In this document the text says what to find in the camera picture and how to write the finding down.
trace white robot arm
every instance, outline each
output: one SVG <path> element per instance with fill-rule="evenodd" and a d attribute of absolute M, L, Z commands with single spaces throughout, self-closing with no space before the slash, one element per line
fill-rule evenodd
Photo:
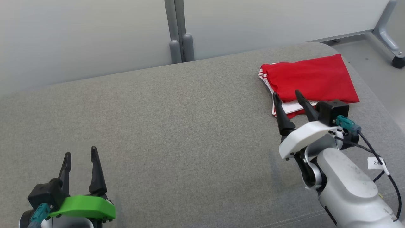
<path fill-rule="evenodd" d="M 350 146 L 343 141 L 358 142 L 358 135 L 334 124 L 338 115 L 347 117 L 348 105 L 323 102 L 318 113 L 299 91 L 296 95 L 310 121 L 298 129 L 282 110 L 278 95 L 273 94 L 282 135 L 279 153 L 283 159 L 296 160 L 306 188 L 317 191 L 320 204 L 337 227 L 404 228 L 379 196 L 375 183 L 340 151 Z"/>

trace white label tag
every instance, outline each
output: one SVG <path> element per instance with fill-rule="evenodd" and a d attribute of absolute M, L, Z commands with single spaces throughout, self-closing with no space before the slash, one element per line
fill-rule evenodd
<path fill-rule="evenodd" d="M 387 175 L 390 173 L 387 170 L 387 166 L 385 165 L 384 160 L 380 157 L 382 165 L 378 162 L 376 157 L 368 157 L 367 158 L 367 165 L 369 170 L 384 170 Z"/>

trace gray floor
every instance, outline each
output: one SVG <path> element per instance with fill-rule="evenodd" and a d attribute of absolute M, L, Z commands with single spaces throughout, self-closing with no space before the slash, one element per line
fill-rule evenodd
<path fill-rule="evenodd" d="M 405 53 L 405 0 L 399 0 L 390 18 L 388 33 Z M 372 34 L 341 39 L 340 43 L 325 43 L 353 65 L 405 132 L 405 68 L 391 66 L 394 55 Z"/>

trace white partition panel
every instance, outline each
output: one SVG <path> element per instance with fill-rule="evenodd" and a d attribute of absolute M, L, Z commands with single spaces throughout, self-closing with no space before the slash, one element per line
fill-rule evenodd
<path fill-rule="evenodd" d="M 195 59 L 372 30 L 388 0 L 184 0 Z"/>
<path fill-rule="evenodd" d="M 171 63 L 164 0 L 0 1 L 0 95 Z"/>

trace folded clothing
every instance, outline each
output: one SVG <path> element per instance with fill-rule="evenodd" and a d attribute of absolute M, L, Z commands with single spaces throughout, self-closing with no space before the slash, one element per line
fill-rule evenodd
<path fill-rule="evenodd" d="M 312 105 L 316 105 L 318 101 L 335 99 L 345 103 L 359 102 L 340 54 L 294 63 L 263 64 L 258 76 L 271 93 L 279 94 L 283 109 L 290 119 L 304 113 L 296 100 L 296 89 Z M 275 115 L 274 103 L 272 114 Z"/>

